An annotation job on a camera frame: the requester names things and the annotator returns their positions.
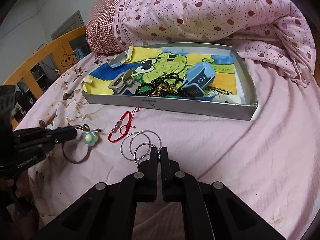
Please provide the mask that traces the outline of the pink floral bed sheet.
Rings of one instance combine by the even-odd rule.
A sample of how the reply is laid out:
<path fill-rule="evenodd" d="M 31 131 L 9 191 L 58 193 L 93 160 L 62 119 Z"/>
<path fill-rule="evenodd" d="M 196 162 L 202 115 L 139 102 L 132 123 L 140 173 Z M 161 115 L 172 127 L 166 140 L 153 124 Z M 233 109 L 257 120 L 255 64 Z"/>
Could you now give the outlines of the pink floral bed sheet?
<path fill-rule="evenodd" d="M 29 169 L 35 205 L 50 222 L 95 183 L 113 184 L 135 172 L 125 159 L 133 142 L 107 139 L 125 107 L 89 104 L 81 83 L 105 58 L 90 54 L 39 98 L 20 129 L 88 124 L 102 129 L 91 151 L 78 140 L 57 145 Z M 302 87 L 266 64 L 245 61 L 260 115 L 254 121 L 140 109 L 135 131 L 149 131 L 180 168 L 204 183 L 223 182 L 286 239 L 300 239 L 319 210 L 319 86 Z"/>

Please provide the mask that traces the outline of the grey metal hair clip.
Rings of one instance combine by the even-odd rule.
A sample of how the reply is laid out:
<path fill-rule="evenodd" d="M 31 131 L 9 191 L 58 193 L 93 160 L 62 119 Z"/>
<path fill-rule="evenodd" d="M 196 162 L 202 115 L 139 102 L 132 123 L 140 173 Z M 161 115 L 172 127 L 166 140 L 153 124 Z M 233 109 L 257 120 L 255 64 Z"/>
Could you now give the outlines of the grey metal hair clip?
<path fill-rule="evenodd" d="M 109 85 L 108 88 L 116 95 L 134 95 L 140 83 L 132 76 L 132 70 L 120 73 Z"/>

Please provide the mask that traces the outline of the small blue grey clip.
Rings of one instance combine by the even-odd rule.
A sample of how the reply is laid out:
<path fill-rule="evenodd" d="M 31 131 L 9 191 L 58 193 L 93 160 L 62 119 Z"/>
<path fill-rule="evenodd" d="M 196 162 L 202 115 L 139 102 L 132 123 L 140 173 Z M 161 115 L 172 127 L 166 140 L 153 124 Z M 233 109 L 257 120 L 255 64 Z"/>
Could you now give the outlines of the small blue grey clip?
<path fill-rule="evenodd" d="M 117 68 L 118 66 L 121 66 L 124 64 L 124 62 L 127 59 L 127 50 L 117 55 L 112 61 L 110 61 L 108 64 L 111 68 Z"/>

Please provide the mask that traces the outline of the green frog crayon drawing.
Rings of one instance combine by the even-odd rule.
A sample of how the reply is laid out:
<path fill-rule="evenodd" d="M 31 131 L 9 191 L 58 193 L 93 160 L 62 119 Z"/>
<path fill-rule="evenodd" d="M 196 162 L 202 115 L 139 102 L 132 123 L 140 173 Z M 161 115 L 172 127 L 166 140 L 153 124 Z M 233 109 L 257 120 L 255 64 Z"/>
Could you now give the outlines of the green frog crayon drawing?
<path fill-rule="evenodd" d="M 132 70 L 140 86 L 134 95 L 175 98 L 188 69 L 198 62 L 208 62 L 215 70 L 214 81 L 204 89 L 204 97 L 217 94 L 237 94 L 235 61 L 231 55 L 210 55 L 192 52 L 173 52 L 164 49 L 131 46 L 121 66 L 111 68 L 108 63 L 84 78 L 82 90 L 91 95 L 115 95 L 108 85 L 120 74 Z"/>

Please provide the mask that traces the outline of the grey door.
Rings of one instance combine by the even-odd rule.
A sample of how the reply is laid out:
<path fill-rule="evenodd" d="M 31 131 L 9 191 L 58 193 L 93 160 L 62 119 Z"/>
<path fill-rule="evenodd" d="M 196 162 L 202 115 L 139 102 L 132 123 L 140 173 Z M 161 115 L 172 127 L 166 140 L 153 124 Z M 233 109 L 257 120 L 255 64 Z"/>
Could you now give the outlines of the grey door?
<path fill-rule="evenodd" d="M 52 40 L 65 35 L 66 33 L 73 31 L 74 29 L 80 28 L 84 25 L 83 19 L 81 17 L 80 11 L 76 11 L 72 16 L 70 16 L 62 25 L 60 25 L 56 31 L 51 35 Z"/>

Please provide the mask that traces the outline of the grey shallow cardboard tray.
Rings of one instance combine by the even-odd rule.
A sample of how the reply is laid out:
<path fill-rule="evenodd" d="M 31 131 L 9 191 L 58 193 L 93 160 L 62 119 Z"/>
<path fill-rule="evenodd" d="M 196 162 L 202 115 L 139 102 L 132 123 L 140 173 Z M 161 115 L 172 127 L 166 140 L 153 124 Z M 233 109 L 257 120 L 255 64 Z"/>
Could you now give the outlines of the grey shallow cardboard tray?
<path fill-rule="evenodd" d="M 246 65 L 234 48 L 219 44 L 131 46 L 89 73 L 82 93 L 101 105 L 246 121 L 260 114 Z"/>

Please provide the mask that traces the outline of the light blue hair claw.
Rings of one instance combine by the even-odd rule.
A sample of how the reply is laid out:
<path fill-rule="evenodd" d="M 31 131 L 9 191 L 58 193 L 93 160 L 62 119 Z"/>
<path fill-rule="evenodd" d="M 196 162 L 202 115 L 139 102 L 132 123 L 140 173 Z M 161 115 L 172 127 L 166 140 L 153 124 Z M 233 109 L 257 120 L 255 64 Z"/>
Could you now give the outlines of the light blue hair claw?
<path fill-rule="evenodd" d="M 198 62 L 185 73 L 185 78 L 178 89 L 183 98 L 199 98 L 204 96 L 204 89 L 215 79 L 214 68 L 208 62 Z"/>

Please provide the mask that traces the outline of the pink dotted rolled quilt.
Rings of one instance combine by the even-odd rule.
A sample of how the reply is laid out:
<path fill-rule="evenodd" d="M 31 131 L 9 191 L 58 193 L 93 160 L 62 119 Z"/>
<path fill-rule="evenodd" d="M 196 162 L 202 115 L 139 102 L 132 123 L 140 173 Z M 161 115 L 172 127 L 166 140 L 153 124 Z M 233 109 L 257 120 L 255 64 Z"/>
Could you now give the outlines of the pink dotted rolled quilt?
<path fill-rule="evenodd" d="M 98 0 L 86 40 L 100 54 L 165 42 L 225 44 L 303 87 L 315 71 L 310 27 L 290 0 Z"/>

